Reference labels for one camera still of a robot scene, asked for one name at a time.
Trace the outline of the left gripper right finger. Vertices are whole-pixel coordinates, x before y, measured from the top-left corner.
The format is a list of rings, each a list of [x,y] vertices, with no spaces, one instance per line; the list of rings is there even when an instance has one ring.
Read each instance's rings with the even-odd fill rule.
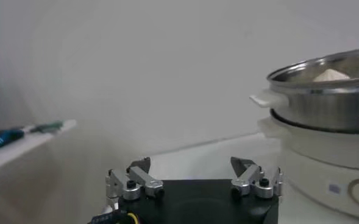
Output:
[[[230,163],[236,175],[230,182],[232,198],[240,200],[251,193],[264,200],[282,196],[283,172],[280,167],[267,173],[250,159],[231,157]]]

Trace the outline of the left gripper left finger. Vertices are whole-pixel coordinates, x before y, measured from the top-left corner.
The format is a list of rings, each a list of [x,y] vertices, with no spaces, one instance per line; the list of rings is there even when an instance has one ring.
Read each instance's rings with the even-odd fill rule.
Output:
[[[162,180],[149,175],[151,158],[145,157],[133,161],[125,169],[110,169],[105,177],[106,204],[112,209],[119,208],[119,200],[136,201],[141,193],[148,198],[161,200],[165,196],[165,187]]]

